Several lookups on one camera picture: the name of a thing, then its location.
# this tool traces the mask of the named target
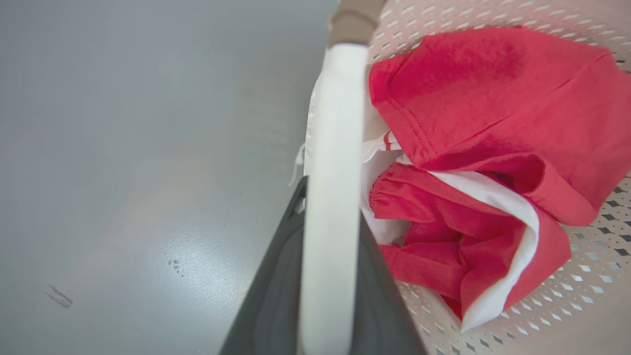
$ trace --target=laundry basket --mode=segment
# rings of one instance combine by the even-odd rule
[[[412,51],[426,35],[514,26],[608,47],[620,70],[631,74],[630,0],[387,0],[368,62]],[[305,174],[310,172],[317,101],[314,89]],[[572,259],[500,317],[462,334],[432,292],[400,282],[428,353],[631,353],[631,177],[611,192],[591,225],[563,228]]]

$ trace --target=gray floor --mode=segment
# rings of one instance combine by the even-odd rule
[[[218,352],[334,6],[0,0],[1,354]]]

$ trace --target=laundry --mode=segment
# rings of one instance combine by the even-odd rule
[[[381,250],[463,329],[563,265],[557,221],[591,223],[631,170],[631,77],[605,48],[526,28],[427,36],[375,63],[369,90],[405,153],[376,179],[370,209],[411,222],[403,246]]]

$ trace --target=scuff mark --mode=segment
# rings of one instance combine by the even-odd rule
[[[70,308],[73,305],[73,300],[66,297],[65,294],[57,291],[57,289],[53,285],[48,285],[52,289],[52,294],[48,292],[44,292],[46,296],[50,297],[53,301],[57,302],[63,308]]]
[[[230,201],[228,201],[228,212],[226,213],[226,218],[223,219],[223,227],[221,227],[221,231],[223,232],[226,229],[226,224],[228,223],[228,218],[230,218],[230,207],[232,207],[232,189],[230,189]]]

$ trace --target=basket hole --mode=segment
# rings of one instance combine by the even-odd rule
[[[594,300],[591,299],[591,297],[587,297],[587,296],[583,296],[581,295],[581,298],[583,299],[583,301],[585,301],[586,303],[594,303]]]
[[[491,10],[486,10],[486,11],[484,11],[482,13],[479,13],[478,16],[476,16],[475,18],[484,17],[484,16],[487,16],[487,15],[490,15],[490,13],[491,13]]]
[[[525,8],[526,6],[530,6],[530,5],[532,5],[532,4],[534,4],[534,1],[533,1],[533,0],[530,0],[530,1],[525,1],[525,2],[521,3],[521,4],[517,7],[517,8],[518,8],[518,9],[519,9],[519,8]]]
[[[401,13],[409,13],[410,11],[414,10],[414,5],[410,5],[406,8],[404,8]]]
[[[392,9],[387,9],[385,10],[382,14],[381,14],[381,20],[383,20],[384,18],[388,17],[388,15],[390,15],[392,13]]]
[[[629,253],[626,249],[614,249],[615,251],[618,252],[618,254],[620,254],[620,256],[628,256]]]
[[[565,9],[558,9],[556,11],[552,11],[548,16],[555,16],[565,12]]]
[[[425,334],[425,336],[428,338],[432,336],[427,329],[423,328],[423,326],[421,326],[421,333]]]
[[[424,15],[424,14],[434,10],[435,8],[436,8],[436,6],[434,6],[434,5],[427,6],[426,8],[423,9],[423,12],[421,13],[421,15]]]
[[[550,8],[550,5],[542,5],[542,6],[539,6],[538,8],[536,8],[536,9],[534,9],[534,12],[547,10],[549,8]]]

